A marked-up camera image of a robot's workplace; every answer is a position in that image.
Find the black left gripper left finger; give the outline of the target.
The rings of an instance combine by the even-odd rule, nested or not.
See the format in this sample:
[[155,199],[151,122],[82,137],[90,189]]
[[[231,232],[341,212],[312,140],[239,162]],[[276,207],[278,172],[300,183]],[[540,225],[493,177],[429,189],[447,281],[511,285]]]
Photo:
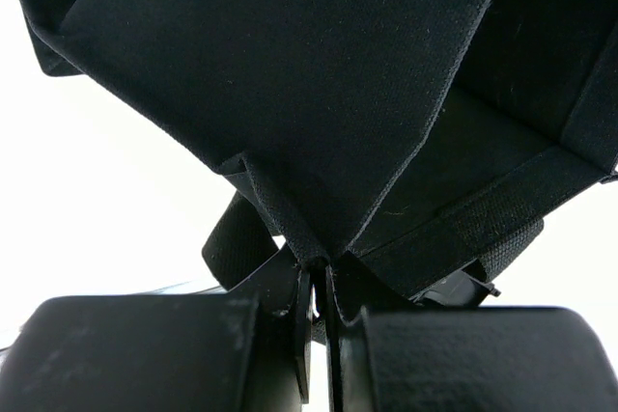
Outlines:
[[59,297],[1,370],[5,411],[298,411],[311,290],[282,258],[225,294]]

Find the black canvas bag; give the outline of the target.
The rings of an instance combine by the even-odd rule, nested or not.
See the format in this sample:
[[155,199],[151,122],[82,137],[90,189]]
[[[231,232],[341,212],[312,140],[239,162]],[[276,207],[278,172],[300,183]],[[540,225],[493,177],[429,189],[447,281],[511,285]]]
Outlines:
[[413,297],[617,162],[617,0],[20,0],[300,260]]

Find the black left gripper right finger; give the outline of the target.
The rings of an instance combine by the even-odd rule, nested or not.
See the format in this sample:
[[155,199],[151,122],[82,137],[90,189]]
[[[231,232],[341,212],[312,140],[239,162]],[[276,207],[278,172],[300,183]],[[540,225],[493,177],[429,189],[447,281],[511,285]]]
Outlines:
[[617,377],[559,307],[419,307],[360,261],[327,267],[334,411],[613,411]]

